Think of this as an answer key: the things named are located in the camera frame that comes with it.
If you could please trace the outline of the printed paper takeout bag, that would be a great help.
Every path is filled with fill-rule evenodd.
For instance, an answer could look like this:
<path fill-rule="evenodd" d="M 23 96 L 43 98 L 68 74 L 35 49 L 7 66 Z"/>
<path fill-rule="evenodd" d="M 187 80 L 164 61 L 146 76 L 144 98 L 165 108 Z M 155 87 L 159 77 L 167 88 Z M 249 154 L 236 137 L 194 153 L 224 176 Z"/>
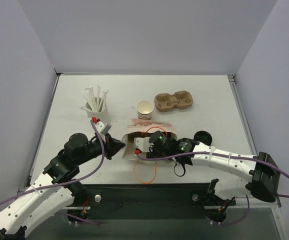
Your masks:
<path fill-rule="evenodd" d="M 134 162 L 133 175 L 135 179 L 143 185 L 151 184 L 155 180 L 156 175 L 154 175 L 150 181 L 140 180 L 137 176 L 138 163 L 142 162 L 149 165 L 154 165 L 155 174 L 157 173 L 158 165 L 168 163 L 166 160 L 143 160 L 143 158 L 147 158 L 147 153 L 149 153 L 150 147 L 152 146 L 149 143 L 149 138 L 157 131 L 161 132 L 166 137 L 170 137 L 175 140 L 178 139 L 176 131 L 171 123 L 142 118 L 132 118 L 127 124 L 126 132 L 122 137 L 122 142 L 125 144 L 125 147 L 122 149 L 122 159 L 129 162 Z"/>

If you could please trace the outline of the stack of black lids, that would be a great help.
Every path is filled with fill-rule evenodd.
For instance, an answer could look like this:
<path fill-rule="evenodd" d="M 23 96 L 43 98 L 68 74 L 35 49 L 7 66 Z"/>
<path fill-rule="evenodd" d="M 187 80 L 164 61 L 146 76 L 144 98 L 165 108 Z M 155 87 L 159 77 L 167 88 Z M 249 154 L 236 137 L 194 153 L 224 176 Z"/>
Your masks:
<path fill-rule="evenodd" d="M 193 137 L 194 140 L 201 142 L 207 146 L 211 146 L 213 138 L 212 135 L 204 130 L 197 131 Z"/>

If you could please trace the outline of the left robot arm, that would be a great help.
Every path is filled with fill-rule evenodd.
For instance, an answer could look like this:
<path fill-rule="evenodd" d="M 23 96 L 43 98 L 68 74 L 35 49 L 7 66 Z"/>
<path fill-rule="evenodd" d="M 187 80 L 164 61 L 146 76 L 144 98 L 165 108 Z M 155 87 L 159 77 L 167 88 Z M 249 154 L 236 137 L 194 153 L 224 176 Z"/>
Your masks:
<path fill-rule="evenodd" d="M 62 208 L 82 205 L 88 194 L 83 184 L 74 180 L 79 166 L 98 156 L 110 160 L 124 147 L 108 133 L 92 139 L 73 134 L 33 184 L 0 211 L 0 240 L 24 240 Z"/>

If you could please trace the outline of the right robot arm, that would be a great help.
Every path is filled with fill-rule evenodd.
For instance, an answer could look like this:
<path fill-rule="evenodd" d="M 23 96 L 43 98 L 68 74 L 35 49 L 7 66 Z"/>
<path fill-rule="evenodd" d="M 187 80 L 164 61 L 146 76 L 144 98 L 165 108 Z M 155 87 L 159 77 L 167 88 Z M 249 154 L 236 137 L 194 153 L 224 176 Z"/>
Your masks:
<path fill-rule="evenodd" d="M 154 132 L 148 143 L 147 156 L 151 159 L 167 158 L 182 167 L 204 166 L 237 176 L 235 180 L 212 181 L 206 191 L 206 198 L 212 204 L 245 195 L 267 203 L 276 201 L 281 174 L 268 153 L 241 155 L 189 138 L 176 140 L 161 131 Z"/>

